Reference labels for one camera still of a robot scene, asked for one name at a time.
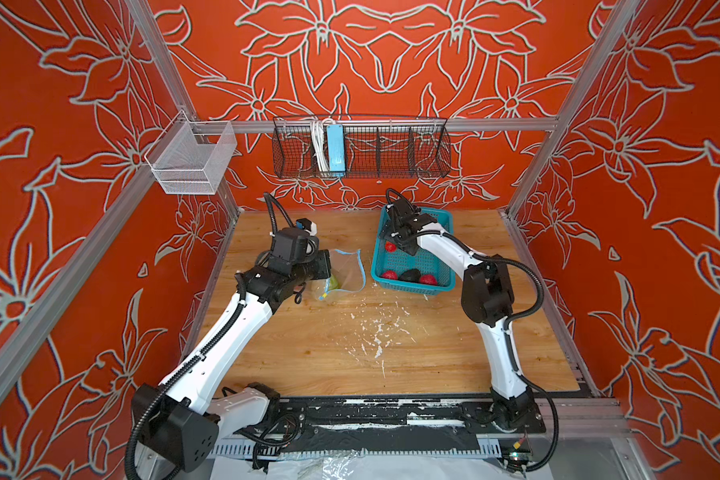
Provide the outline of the clear zip top bag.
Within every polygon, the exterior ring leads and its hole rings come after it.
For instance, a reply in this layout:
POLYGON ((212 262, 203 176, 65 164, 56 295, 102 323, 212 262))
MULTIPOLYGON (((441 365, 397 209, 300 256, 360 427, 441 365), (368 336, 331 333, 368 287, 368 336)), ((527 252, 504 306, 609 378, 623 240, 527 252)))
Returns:
POLYGON ((335 300, 339 296, 362 291, 367 283, 367 275, 362 261, 361 250, 330 250, 331 273, 341 282, 341 288, 327 291, 326 280, 321 280, 317 289, 320 301, 335 300))

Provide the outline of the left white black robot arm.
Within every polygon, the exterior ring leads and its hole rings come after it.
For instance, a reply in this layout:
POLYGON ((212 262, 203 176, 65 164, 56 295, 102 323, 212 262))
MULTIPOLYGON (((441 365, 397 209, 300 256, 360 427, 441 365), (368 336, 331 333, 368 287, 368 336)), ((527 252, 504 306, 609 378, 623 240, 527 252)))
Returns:
POLYGON ((139 476, 137 447, 143 445, 172 464, 168 478, 199 467, 216 444, 239 434, 255 445, 278 448, 299 434, 302 422, 281 414, 279 395, 259 384, 222 397, 215 392, 247 343, 288 299, 299 303, 307 283, 331 276, 330 253, 319 246, 318 227, 308 218, 276 217, 283 206, 265 194, 270 247, 254 265, 236 273, 236 291, 216 323, 188 356, 157 385, 141 385, 131 411, 133 426, 124 454, 127 478, 139 476))

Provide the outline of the green cabbage toy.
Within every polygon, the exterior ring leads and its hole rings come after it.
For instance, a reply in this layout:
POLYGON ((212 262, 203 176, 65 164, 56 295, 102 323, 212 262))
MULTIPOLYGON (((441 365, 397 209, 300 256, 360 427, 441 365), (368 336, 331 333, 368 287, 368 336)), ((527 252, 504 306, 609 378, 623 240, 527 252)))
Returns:
POLYGON ((331 275, 326 281, 326 290, 332 291, 341 288, 341 282, 335 275, 331 275))

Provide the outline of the dark avocado toy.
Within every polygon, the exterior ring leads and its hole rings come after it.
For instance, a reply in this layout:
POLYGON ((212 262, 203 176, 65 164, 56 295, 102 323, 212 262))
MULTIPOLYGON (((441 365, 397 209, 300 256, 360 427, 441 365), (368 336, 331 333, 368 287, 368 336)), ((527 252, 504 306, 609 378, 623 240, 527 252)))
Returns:
POLYGON ((419 269, 412 268, 412 269, 402 272, 398 276, 398 279, 403 282, 419 283, 421 276, 422 276, 422 273, 420 272, 419 269))

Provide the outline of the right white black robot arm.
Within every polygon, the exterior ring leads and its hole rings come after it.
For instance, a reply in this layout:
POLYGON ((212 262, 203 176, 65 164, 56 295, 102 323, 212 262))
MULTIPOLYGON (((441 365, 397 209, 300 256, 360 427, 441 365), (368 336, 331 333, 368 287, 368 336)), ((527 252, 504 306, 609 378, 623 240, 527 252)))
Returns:
POLYGON ((549 405, 552 437, 546 453, 533 461, 529 453, 504 453, 501 467, 523 476, 545 467, 556 452, 560 419, 550 394, 528 379, 521 367, 514 339, 514 323, 536 313, 544 302, 544 284, 526 264, 501 255, 482 253, 443 227, 434 216, 423 212, 396 189, 385 192, 388 220, 380 237, 408 255, 424 250, 447 265, 462 281, 461 307, 476 324, 486 351, 491 372, 492 407, 489 422, 504 433, 513 433, 530 418, 541 415, 536 397, 549 405), (516 311, 509 269, 527 275, 536 292, 534 303, 516 311))

